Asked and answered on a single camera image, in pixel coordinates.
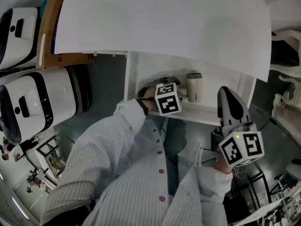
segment striped shirt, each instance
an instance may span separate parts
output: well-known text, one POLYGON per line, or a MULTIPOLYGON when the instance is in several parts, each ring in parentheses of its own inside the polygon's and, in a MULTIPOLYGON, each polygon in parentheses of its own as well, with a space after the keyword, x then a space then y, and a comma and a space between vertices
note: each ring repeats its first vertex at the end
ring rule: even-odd
POLYGON ((192 166, 170 203, 166 172, 154 122, 136 100, 119 104, 75 143, 41 224, 96 201, 85 226, 227 225, 222 201, 232 174, 192 166))

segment white cup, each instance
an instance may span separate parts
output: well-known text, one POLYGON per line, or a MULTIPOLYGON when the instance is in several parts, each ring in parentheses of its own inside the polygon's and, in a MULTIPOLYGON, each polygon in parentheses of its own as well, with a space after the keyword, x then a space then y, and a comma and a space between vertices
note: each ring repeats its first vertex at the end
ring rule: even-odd
POLYGON ((187 74, 187 97, 188 101, 192 103, 198 103, 202 100, 202 74, 201 73, 189 73, 187 74))

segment cuff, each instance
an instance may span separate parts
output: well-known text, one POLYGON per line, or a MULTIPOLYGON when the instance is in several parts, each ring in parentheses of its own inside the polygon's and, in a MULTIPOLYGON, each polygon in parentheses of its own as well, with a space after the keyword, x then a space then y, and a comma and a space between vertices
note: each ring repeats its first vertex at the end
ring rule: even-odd
POLYGON ((147 116, 149 113, 149 109, 146 107, 146 105, 142 102, 141 99, 136 99, 136 101, 138 102, 138 104, 141 106, 141 108, 144 111, 144 115, 147 116))
POLYGON ((136 135, 145 121, 145 114, 139 103, 135 99, 123 102, 117 105, 114 115, 118 113, 123 115, 136 135))
POLYGON ((196 168, 198 185, 203 201, 223 202, 225 194, 231 190, 232 172, 222 173, 212 167, 196 168))

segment white storage box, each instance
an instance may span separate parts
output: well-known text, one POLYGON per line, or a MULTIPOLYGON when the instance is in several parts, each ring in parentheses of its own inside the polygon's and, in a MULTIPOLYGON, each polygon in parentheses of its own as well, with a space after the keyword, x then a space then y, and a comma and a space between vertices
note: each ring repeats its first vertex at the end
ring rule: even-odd
POLYGON ((217 117, 217 92, 227 86, 237 92, 250 105, 256 79, 223 66, 177 56, 144 52, 128 52, 124 101, 136 97, 149 81, 165 76, 175 76, 186 85, 186 75, 197 71, 203 75, 203 98, 200 103, 182 101, 182 112, 167 117, 219 126, 217 117))

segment person's hand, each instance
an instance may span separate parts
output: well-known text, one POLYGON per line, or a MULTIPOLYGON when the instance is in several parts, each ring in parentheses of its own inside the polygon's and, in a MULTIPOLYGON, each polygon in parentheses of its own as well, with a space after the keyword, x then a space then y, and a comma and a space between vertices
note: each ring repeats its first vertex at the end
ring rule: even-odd
MULTIPOLYGON (((156 87, 151 86, 148 87, 143 98, 154 98, 156 94, 156 87)), ((149 111, 153 111, 156 108, 156 102, 155 101, 149 101, 149 100, 141 100, 143 104, 149 109, 149 111)))
POLYGON ((225 161, 225 158, 223 156, 220 156, 218 159, 217 159, 217 162, 214 166, 214 168, 220 172, 223 172, 225 174, 229 174, 232 172, 232 168, 230 168, 226 161, 225 161))
POLYGON ((15 157, 15 162, 17 162, 19 160, 20 154, 17 154, 17 156, 15 157))

